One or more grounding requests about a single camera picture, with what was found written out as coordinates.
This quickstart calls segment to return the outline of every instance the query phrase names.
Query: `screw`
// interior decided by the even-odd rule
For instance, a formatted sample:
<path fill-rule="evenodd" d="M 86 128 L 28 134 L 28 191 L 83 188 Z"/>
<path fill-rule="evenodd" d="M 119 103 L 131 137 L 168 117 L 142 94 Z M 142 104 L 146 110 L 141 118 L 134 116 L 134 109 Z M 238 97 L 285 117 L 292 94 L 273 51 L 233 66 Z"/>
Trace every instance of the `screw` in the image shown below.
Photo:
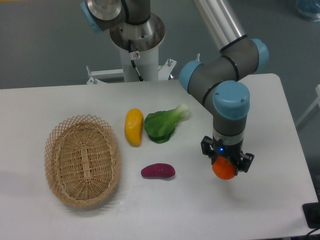
<path fill-rule="evenodd" d="M 85 66 L 86 67 L 86 71 L 88 72 L 88 75 L 91 75 L 91 71 L 89 69 L 89 65 Z"/>
<path fill-rule="evenodd" d="M 173 63 L 173 61 L 171 60 L 171 58 L 168 59 L 168 67 L 171 67 L 171 64 Z"/>

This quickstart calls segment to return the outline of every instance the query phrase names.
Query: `black cable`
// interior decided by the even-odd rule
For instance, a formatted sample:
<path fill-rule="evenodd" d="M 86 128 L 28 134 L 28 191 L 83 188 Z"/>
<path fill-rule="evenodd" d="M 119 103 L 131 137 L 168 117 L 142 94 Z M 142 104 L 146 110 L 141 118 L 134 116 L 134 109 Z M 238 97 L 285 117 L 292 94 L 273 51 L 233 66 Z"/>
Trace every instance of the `black cable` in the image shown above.
<path fill-rule="evenodd" d="M 132 52 L 133 52 L 132 49 L 131 49 L 131 45 L 132 45 L 132 41 L 129 39 L 129 40 L 128 40 L 128 52 L 129 52 L 129 53 L 132 53 Z M 139 70 L 138 70 L 138 68 L 137 68 L 137 65 L 136 65 L 134 59 L 131 60 L 131 65 L 132 65 L 132 67 L 135 69 L 136 74 L 137 74 L 137 76 L 138 76 L 138 78 L 139 78 L 139 81 L 140 81 L 140 82 L 143 82 L 144 79 L 142 78 L 142 76 L 141 76 L 141 74 L 140 74 L 140 72 L 139 72 Z"/>
<path fill-rule="evenodd" d="M 310 232 L 308 232 L 308 233 L 304 236 L 304 238 L 303 238 L 302 240 L 307 240 L 307 239 L 309 238 L 310 234 L 312 234 L 312 233 L 314 233 L 315 231 L 318 231 L 318 230 L 320 230 L 320 227 L 311 230 Z"/>

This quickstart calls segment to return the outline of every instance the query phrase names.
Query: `purple sweet potato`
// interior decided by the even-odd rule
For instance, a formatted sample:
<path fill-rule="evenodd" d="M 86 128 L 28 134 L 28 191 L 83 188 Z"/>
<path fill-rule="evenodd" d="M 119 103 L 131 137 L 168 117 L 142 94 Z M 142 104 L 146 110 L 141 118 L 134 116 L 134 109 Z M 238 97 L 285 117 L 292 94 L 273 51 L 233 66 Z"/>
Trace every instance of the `purple sweet potato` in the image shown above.
<path fill-rule="evenodd" d="M 141 175 L 144 178 L 171 178 L 176 174 L 173 166 L 167 163 L 156 163 L 146 166 L 141 170 Z"/>

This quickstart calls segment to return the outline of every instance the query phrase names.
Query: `metal bracket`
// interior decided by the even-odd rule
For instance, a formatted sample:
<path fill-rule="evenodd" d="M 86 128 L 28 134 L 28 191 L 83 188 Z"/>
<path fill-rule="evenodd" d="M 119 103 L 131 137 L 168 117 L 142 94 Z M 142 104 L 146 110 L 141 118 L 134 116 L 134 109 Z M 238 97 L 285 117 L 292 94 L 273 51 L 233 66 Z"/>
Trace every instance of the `metal bracket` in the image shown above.
<path fill-rule="evenodd" d="M 158 67 L 158 80 L 170 80 L 174 77 L 171 72 L 176 66 L 177 61 L 173 59 L 168 59 L 164 65 Z M 89 80 L 86 84 L 100 84 L 100 83 L 108 83 L 108 82 L 123 82 L 124 71 L 122 69 L 113 69 L 113 70 L 103 70 L 103 71 L 90 71 L 89 66 L 86 66 L 86 71 L 89 77 Z"/>
<path fill-rule="evenodd" d="M 295 122 L 295 128 L 301 130 L 307 122 L 314 117 L 320 108 L 320 85 L 315 87 L 317 98 L 310 104 L 310 106 L 304 111 L 304 113 Z"/>

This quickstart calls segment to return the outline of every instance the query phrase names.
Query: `black object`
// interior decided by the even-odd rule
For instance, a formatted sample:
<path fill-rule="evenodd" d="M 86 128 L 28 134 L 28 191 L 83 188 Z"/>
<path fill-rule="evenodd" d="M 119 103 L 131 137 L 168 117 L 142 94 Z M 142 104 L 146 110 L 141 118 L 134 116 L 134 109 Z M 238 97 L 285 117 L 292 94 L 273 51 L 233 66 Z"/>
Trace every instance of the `black object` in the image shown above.
<path fill-rule="evenodd" d="M 311 229 L 320 228 L 320 203 L 305 203 L 302 205 L 306 223 Z"/>
<path fill-rule="evenodd" d="M 215 163 L 217 157 L 222 156 L 235 167 L 235 175 L 238 175 L 238 172 L 247 173 L 255 156 L 251 153 L 243 153 L 242 142 L 235 145 L 224 145 L 221 139 L 216 141 L 204 136 L 201 141 L 202 154 L 211 159 L 211 165 Z"/>

